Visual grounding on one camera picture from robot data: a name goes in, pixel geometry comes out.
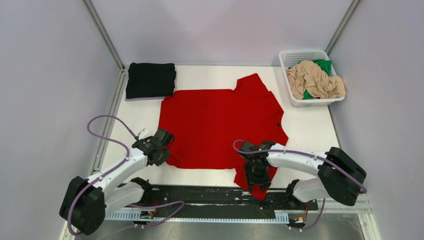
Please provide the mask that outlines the red t-shirt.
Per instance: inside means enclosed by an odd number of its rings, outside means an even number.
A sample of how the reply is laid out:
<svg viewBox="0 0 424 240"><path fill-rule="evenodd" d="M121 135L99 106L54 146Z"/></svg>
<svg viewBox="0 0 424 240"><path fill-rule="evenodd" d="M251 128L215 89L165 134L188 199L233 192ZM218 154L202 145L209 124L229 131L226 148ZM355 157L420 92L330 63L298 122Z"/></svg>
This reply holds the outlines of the red t-shirt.
<svg viewBox="0 0 424 240"><path fill-rule="evenodd" d="M247 190L245 160L234 146L241 140L285 145L283 114L256 73L238 79L234 89L178 90L160 108L159 128L175 137L167 163L180 169L235 169L235 184Z"/></svg>

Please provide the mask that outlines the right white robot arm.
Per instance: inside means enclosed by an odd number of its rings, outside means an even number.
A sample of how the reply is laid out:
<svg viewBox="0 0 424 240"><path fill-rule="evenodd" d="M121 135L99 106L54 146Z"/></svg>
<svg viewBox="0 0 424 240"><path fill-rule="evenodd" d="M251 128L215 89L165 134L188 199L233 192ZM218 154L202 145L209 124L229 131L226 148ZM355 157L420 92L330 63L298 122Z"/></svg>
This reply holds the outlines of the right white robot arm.
<svg viewBox="0 0 424 240"><path fill-rule="evenodd" d="M244 171L250 193L258 188L265 192L271 186L270 168L292 169L312 176L293 180L286 188L285 201L292 209L306 202L332 198L345 206L354 206L358 196L367 193L366 171L341 148L328 151L306 151L273 141L260 145L245 140L233 142L233 148L245 160Z"/></svg>

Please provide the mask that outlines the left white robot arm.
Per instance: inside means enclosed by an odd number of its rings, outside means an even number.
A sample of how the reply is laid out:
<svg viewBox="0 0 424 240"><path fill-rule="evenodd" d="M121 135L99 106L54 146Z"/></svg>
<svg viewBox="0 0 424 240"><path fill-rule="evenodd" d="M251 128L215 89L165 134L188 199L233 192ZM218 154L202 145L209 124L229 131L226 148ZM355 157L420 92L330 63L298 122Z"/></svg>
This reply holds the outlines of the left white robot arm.
<svg viewBox="0 0 424 240"><path fill-rule="evenodd" d="M125 146L125 155L109 167L86 178L76 176L66 190L59 216L67 221L74 236L94 233L111 213L133 203L142 207L153 201L147 180L135 177L124 180L147 166L160 166L171 155L170 147L175 136L162 128L154 135L136 137Z"/></svg>

